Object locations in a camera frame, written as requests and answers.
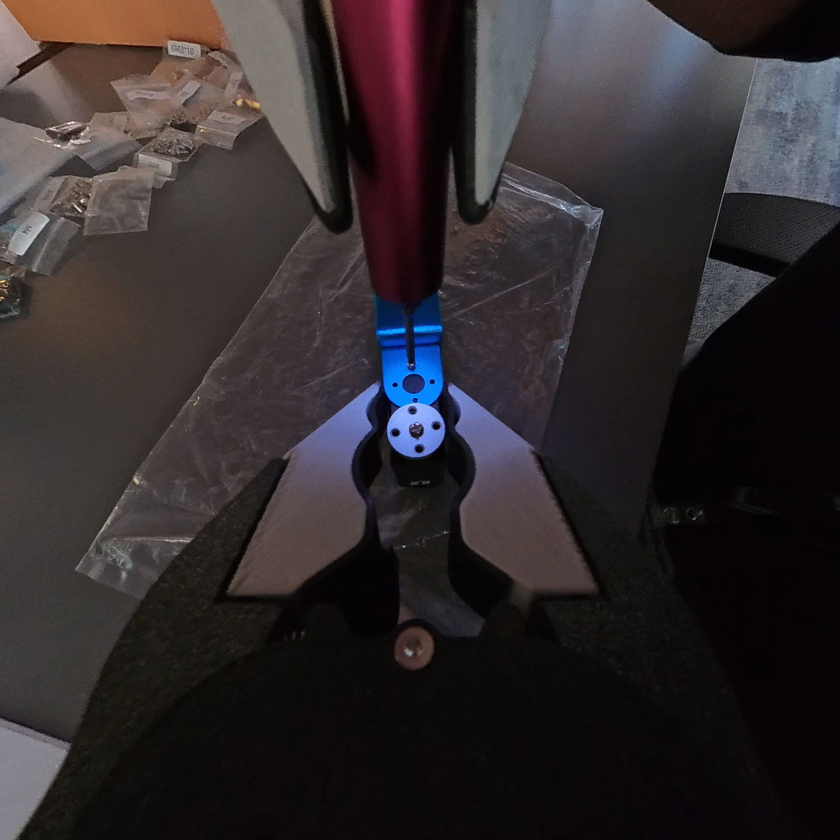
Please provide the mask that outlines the white paper sheet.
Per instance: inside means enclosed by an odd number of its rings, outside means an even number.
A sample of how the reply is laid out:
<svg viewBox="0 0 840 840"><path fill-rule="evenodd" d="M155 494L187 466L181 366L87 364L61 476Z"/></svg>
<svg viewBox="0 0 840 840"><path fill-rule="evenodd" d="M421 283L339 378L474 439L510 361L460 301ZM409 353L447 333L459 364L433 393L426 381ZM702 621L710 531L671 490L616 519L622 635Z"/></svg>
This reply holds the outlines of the white paper sheet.
<svg viewBox="0 0 840 840"><path fill-rule="evenodd" d="M90 131L81 143L55 145L42 129L1 118L1 215L75 159L101 163L131 138L114 129Z"/></svg>

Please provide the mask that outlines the white foam sheet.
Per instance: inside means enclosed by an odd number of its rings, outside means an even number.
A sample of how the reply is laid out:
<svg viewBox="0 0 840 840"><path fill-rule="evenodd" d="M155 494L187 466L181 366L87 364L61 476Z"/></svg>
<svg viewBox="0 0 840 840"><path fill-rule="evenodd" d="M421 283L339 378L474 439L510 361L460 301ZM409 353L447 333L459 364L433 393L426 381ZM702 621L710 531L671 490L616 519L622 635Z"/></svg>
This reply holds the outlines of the white foam sheet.
<svg viewBox="0 0 840 840"><path fill-rule="evenodd" d="M5 88L19 72L19 67L37 56L41 44L33 40L16 17L1 2L1 89Z"/></svg>

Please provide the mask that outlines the blue metal bracket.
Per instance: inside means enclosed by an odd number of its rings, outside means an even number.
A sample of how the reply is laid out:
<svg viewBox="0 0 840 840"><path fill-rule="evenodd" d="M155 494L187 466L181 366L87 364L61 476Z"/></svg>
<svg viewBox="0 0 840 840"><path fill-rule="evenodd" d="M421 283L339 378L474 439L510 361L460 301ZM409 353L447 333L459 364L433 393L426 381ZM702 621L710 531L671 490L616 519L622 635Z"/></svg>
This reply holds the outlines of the blue metal bracket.
<svg viewBox="0 0 840 840"><path fill-rule="evenodd" d="M414 367L409 366L406 356L403 311L374 296L374 313L387 398L396 407L436 403L445 383L441 354L443 320L438 295L424 300L414 310Z"/></svg>

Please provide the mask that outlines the brown cardboard box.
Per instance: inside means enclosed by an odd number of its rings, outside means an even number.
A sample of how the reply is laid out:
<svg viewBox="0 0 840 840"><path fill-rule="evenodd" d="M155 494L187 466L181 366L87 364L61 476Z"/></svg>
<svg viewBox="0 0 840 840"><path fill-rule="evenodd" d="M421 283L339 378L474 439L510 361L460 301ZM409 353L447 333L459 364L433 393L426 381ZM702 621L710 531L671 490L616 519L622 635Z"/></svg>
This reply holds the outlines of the brown cardboard box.
<svg viewBox="0 0 840 840"><path fill-rule="evenodd" d="M164 46L169 39L219 47L224 27L209 1L5 1L37 41Z"/></svg>

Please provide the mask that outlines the pile of small screw bags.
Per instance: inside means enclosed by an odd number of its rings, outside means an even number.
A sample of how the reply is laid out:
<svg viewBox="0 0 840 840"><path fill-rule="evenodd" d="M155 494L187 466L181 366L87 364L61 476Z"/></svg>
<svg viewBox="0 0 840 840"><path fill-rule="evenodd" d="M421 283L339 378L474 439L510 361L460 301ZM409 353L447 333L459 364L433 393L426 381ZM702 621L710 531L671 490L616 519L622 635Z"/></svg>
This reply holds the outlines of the pile of small screw bags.
<svg viewBox="0 0 840 840"><path fill-rule="evenodd" d="M110 86L120 109L37 128L55 145L81 143L99 130L131 141L93 168L68 162L2 215L3 322L24 315L27 278L51 276L76 238L145 232L155 190L174 182L200 149L231 150L263 116L231 49L171 39L151 73L131 73Z"/></svg>

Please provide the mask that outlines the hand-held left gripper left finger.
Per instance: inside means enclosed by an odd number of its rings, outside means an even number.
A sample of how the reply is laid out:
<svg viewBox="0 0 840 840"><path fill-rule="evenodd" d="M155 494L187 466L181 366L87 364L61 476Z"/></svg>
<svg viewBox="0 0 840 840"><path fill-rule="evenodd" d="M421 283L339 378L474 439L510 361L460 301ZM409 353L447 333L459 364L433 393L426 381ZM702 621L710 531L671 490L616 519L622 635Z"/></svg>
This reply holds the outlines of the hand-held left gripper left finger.
<svg viewBox="0 0 840 840"><path fill-rule="evenodd" d="M398 562L382 544L371 497L388 406L371 385L285 456L228 597L280 602L296 618L330 604L360 636L393 629Z"/></svg>

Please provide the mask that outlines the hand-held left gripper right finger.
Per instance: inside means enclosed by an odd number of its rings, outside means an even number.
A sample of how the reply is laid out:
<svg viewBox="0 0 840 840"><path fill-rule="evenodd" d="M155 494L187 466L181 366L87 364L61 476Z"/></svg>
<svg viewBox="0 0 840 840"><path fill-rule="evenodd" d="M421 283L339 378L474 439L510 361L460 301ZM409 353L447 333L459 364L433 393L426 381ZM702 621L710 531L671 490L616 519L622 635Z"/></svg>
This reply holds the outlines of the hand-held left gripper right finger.
<svg viewBox="0 0 840 840"><path fill-rule="evenodd" d="M448 579L482 618L512 604L600 593L562 502L534 448L457 386L448 387Z"/></svg>

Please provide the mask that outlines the black servo with silver horn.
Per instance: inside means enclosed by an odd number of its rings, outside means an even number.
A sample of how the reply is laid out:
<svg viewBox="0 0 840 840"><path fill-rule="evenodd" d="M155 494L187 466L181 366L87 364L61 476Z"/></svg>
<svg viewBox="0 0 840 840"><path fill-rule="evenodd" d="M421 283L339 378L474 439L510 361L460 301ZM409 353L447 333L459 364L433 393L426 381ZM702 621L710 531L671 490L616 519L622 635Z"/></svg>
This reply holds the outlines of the black servo with silver horn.
<svg viewBox="0 0 840 840"><path fill-rule="evenodd" d="M411 402L392 411L386 438L400 488L435 487L444 480L445 436L445 421L433 406Z"/></svg>

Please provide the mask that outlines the clear plastic bag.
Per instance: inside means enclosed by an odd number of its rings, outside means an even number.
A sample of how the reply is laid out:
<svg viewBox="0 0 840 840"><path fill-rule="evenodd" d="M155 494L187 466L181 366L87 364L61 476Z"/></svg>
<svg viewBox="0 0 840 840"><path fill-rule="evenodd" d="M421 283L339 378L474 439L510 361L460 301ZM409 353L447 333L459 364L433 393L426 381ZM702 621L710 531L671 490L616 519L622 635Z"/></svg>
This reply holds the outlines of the clear plastic bag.
<svg viewBox="0 0 840 840"><path fill-rule="evenodd" d="M448 199L444 374L535 449L604 211L506 164L479 225ZM361 230L310 222L137 468L76 571L135 599L272 459L382 378Z"/></svg>

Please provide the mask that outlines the black office chair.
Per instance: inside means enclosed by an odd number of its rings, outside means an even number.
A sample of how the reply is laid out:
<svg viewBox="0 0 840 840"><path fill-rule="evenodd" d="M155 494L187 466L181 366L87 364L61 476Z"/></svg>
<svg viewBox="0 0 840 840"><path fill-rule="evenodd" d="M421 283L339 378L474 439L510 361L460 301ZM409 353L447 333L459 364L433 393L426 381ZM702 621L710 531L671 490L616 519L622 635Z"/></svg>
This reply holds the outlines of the black office chair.
<svg viewBox="0 0 840 840"><path fill-rule="evenodd" d="M776 278L838 223L835 205L792 196L726 193L708 257Z"/></svg>

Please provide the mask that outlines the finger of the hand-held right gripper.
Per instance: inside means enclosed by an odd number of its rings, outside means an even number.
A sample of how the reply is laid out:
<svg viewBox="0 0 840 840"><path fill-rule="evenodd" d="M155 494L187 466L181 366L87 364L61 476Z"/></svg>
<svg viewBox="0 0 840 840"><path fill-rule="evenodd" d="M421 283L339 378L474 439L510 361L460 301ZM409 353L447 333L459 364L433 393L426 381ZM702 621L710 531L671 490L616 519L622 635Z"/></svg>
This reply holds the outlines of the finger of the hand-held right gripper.
<svg viewBox="0 0 840 840"><path fill-rule="evenodd" d="M214 1L263 113L335 234L353 222L347 108L330 2Z"/></svg>
<svg viewBox="0 0 840 840"><path fill-rule="evenodd" d="M467 1L460 15L455 186L458 213L479 224L496 199L519 125L551 1Z"/></svg>

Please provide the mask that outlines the white box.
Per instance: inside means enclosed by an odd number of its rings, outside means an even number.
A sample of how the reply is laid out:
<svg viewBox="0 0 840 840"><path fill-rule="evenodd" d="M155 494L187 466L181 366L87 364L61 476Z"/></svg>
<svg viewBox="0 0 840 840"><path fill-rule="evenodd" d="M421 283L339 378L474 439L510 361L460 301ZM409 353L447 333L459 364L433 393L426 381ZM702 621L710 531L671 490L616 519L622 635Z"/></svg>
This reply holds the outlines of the white box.
<svg viewBox="0 0 840 840"><path fill-rule="evenodd" d="M69 743L1 720L1 838L16 839L35 813Z"/></svg>

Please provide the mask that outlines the red metal screwdriver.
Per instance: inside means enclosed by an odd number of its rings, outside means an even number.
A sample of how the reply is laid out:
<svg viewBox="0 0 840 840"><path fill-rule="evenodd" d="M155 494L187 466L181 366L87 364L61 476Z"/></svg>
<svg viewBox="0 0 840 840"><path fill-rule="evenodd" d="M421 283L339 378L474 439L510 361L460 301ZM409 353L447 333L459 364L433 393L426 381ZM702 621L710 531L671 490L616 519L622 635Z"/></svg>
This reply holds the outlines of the red metal screwdriver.
<svg viewBox="0 0 840 840"><path fill-rule="evenodd" d="M443 279L463 3L331 5L371 284L402 312L412 369L414 311Z"/></svg>

